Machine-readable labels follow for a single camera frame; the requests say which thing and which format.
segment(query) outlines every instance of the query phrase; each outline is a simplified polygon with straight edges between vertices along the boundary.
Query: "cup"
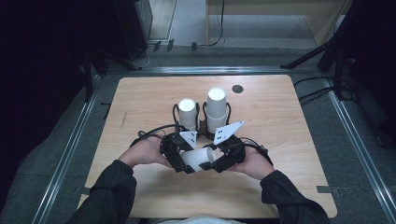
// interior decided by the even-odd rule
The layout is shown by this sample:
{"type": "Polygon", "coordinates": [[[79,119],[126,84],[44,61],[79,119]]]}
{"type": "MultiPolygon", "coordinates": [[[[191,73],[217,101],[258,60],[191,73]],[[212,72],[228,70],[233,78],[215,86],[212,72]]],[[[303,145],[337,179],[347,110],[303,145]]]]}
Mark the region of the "cup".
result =
{"type": "Polygon", "coordinates": [[[190,98],[184,98],[178,103],[179,123],[190,131],[197,131],[196,103],[190,98]]]}
{"type": "Polygon", "coordinates": [[[214,119],[206,115],[207,130],[210,133],[215,133],[217,128],[221,128],[225,126],[227,122],[227,115],[228,113],[226,113],[222,118],[219,119],[214,119]]]}
{"type": "Polygon", "coordinates": [[[200,164],[216,160],[215,152],[210,147],[185,151],[180,156],[186,165],[189,165],[195,172],[202,170],[200,164]]]}
{"type": "Polygon", "coordinates": [[[227,114],[226,92],[221,87],[213,87],[207,93],[206,114],[213,119],[221,119],[227,114]]]}

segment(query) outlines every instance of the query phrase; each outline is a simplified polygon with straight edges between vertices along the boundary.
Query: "black fabric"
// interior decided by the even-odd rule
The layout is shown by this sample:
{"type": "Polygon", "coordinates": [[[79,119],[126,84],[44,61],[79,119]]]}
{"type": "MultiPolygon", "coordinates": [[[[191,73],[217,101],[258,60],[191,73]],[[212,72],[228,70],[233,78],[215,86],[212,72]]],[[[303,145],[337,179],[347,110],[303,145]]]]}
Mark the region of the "black fabric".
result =
{"type": "Polygon", "coordinates": [[[275,204],[281,223],[330,223],[324,209],[306,199],[291,181],[274,171],[260,183],[262,202],[275,204]]]}
{"type": "Polygon", "coordinates": [[[134,204],[134,171],[121,161],[101,173],[85,200],[67,223],[125,223],[134,204]]]}
{"type": "MultiPolygon", "coordinates": [[[[113,161],[91,188],[90,197],[67,223],[125,223],[134,204],[133,170],[113,161]]],[[[330,223],[318,204],[306,199],[291,181],[274,171],[261,181],[262,202],[275,204],[282,224],[330,223]]]]}

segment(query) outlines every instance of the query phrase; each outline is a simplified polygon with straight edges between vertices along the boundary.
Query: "hand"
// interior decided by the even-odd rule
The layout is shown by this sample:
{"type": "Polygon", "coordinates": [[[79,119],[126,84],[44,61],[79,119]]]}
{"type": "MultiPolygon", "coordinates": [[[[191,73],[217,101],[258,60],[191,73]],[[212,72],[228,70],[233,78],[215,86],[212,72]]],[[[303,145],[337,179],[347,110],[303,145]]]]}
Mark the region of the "hand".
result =
{"type": "Polygon", "coordinates": [[[159,163],[172,168],[169,161],[160,153],[161,139],[151,136],[142,139],[132,147],[128,148],[120,157],[119,161],[124,162],[131,168],[138,164],[159,163]]]}
{"type": "Polygon", "coordinates": [[[232,166],[228,171],[239,172],[252,178],[262,180],[275,170],[270,162],[255,148],[245,147],[245,152],[246,156],[244,162],[232,166]]]}

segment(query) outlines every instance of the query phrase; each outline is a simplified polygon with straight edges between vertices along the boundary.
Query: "white floor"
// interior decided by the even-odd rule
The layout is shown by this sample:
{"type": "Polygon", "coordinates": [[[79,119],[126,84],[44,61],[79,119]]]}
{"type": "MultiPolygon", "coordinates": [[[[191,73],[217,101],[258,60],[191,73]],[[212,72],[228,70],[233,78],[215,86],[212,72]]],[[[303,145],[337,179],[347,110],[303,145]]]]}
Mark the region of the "white floor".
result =
{"type": "MultiPolygon", "coordinates": [[[[219,39],[220,16],[210,17],[210,43],[219,39]]],[[[206,43],[205,1],[178,0],[169,39],[175,46],[206,43]]],[[[216,47],[312,49],[317,45],[303,16],[230,16],[216,47]]]]}

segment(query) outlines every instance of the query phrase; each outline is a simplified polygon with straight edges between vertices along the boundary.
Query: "table top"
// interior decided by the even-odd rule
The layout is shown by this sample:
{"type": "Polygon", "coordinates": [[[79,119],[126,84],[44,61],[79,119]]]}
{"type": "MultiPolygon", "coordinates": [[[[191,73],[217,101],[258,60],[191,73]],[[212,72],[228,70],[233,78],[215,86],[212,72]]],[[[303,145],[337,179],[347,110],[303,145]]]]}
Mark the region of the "table top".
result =
{"type": "MultiPolygon", "coordinates": [[[[319,203],[329,217],[335,217],[337,209],[332,195],[318,193],[317,186],[328,183],[287,75],[123,78],[86,187],[93,186],[102,171],[136,139],[138,131],[174,123],[174,104],[191,98],[202,106],[209,89],[216,86],[226,90],[232,108],[230,123],[245,122],[235,135],[251,138],[268,148],[275,168],[287,175],[305,197],[319,203]],[[242,86],[243,91],[233,92],[234,85],[242,86]]],[[[209,142],[201,136],[198,146],[209,142]]],[[[186,175],[150,164],[136,166],[134,177],[137,188],[131,217],[278,217],[274,205],[262,203],[260,181],[243,174],[218,174],[210,170],[186,175]]]]}

